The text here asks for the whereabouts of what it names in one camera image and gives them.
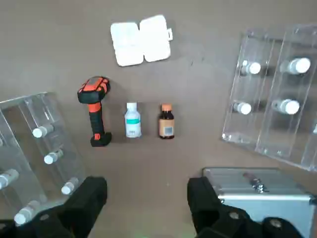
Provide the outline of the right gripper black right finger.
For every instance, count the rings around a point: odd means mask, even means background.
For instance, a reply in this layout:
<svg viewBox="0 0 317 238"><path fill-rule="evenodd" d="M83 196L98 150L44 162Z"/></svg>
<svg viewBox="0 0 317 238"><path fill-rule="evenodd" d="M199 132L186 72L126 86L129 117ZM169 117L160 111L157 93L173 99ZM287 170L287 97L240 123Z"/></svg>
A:
<svg viewBox="0 0 317 238"><path fill-rule="evenodd" d="M187 201L197 238L301 238L288 221L267 217L255 222L243 209L223 204L207 177L190 178Z"/></svg>

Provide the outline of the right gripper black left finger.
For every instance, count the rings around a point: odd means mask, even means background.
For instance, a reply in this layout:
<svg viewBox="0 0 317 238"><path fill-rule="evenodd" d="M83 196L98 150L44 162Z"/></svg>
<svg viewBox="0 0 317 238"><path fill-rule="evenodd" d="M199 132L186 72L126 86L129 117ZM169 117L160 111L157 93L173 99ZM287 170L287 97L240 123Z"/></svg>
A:
<svg viewBox="0 0 317 238"><path fill-rule="evenodd" d="M87 238L107 201L107 181L87 177L67 201L39 212L31 221L18 226L4 219L2 238Z"/></svg>

